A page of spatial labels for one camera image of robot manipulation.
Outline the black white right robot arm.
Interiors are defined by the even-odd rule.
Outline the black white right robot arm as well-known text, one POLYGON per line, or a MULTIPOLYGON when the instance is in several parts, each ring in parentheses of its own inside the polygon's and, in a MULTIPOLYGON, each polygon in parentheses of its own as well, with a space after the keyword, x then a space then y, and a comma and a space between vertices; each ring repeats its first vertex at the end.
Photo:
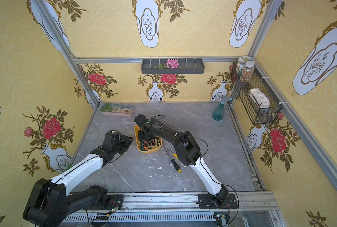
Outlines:
POLYGON ((159 136, 172 144, 175 148, 179 161, 183 165, 191 167, 204 183, 208 194, 217 201, 223 202, 229 195, 225 185, 223 185, 211 172, 201 154, 201 149, 190 132, 181 132, 171 129, 161 123, 158 119, 146 118, 139 114, 134 122, 144 131, 154 136, 159 136))

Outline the yellow handle screwdriver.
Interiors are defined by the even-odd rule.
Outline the yellow handle screwdriver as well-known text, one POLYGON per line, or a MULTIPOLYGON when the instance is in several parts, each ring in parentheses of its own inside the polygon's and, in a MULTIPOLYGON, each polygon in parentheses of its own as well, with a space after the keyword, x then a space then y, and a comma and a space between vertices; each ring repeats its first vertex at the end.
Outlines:
POLYGON ((172 155, 174 158, 178 159, 178 156, 175 152, 172 151, 172 149, 167 148, 166 146, 163 146, 164 150, 169 153, 170 155, 172 155))

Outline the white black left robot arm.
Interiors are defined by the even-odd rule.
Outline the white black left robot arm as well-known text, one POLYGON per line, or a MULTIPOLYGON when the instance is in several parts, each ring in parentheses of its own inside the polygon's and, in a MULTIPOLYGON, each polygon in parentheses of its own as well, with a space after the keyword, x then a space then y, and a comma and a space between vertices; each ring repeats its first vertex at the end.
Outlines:
POLYGON ((122 208, 122 194, 109 195, 104 187, 93 185, 72 193, 72 190, 95 171, 123 155, 133 138, 117 130, 109 130, 101 146, 92 150, 82 161, 51 179, 40 179, 31 191, 23 211, 23 219, 39 227, 57 227, 68 215, 79 210, 111 209, 109 214, 122 208))

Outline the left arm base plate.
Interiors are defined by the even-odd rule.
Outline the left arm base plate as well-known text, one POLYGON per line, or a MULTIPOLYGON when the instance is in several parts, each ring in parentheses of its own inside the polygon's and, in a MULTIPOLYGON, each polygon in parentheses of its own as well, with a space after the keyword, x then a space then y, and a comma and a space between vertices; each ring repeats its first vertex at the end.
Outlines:
POLYGON ((112 210, 114 208, 120 210, 124 201, 123 194, 107 194, 103 196, 101 209, 112 210))

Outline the black yellow small screwdriver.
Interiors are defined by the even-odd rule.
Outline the black yellow small screwdriver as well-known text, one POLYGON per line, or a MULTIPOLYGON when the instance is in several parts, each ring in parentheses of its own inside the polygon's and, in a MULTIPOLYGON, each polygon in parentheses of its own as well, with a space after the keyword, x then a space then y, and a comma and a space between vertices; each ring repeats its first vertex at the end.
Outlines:
POLYGON ((156 137, 156 141, 157 141, 157 146, 160 147, 161 146, 161 141, 160 141, 159 137, 156 137))

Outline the yellow plastic storage box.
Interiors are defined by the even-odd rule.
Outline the yellow plastic storage box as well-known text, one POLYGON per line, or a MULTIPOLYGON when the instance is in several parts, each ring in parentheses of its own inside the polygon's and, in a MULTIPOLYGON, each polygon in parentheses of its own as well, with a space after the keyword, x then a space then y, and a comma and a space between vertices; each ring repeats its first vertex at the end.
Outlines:
POLYGON ((135 140, 136 140, 136 146, 138 151, 140 151, 142 154, 151 154, 157 151, 160 151, 160 149, 162 148, 162 138, 158 137, 158 140, 160 141, 160 145, 155 145, 155 146, 151 146, 151 149, 149 150, 141 150, 141 142, 139 140, 139 135, 138 135, 138 131, 140 131, 141 128, 138 125, 134 126, 134 135, 135 135, 135 140))

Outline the black handle yellow-cap screwdriver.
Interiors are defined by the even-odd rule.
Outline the black handle yellow-cap screwdriver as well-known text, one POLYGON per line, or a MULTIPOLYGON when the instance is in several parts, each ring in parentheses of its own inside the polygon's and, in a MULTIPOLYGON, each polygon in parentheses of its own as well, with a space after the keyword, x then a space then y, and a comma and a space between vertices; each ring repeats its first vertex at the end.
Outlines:
POLYGON ((163 147, 163 148, 164 148, 164 151, 166 152, 166 154, 169 156, 170 161, 171 161, 171 163, 173 164, 175 170, 176 170, 177 172, 180 173, 180 172, 181 172, 181 168, 180 168, 180 166, 177 164, 177 162, 175 161, 173 155, 169 152, 169 150, 168 150, 166 147, 163 147))

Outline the large orange black screwdriver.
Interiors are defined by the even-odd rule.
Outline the large orange black screwdriver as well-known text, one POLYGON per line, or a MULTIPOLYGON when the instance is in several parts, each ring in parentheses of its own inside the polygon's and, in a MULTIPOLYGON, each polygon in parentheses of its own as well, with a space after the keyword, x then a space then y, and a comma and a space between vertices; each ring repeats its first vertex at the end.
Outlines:
POLYGON ((151 142, 149 140, 143 141, 143 147, 144 147, 145 151, 150 150, 151 149, 151 142))

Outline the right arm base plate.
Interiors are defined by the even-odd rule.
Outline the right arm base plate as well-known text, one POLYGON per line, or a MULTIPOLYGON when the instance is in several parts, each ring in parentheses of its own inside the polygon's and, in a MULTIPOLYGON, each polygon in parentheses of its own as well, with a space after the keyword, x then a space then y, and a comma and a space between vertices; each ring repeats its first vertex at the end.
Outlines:
POLYGON ((238 201, 235 194, 228 194, 224 196, 223 199, 211 194, 199 194, 197 204, 202 210, 238 208, 238 201))

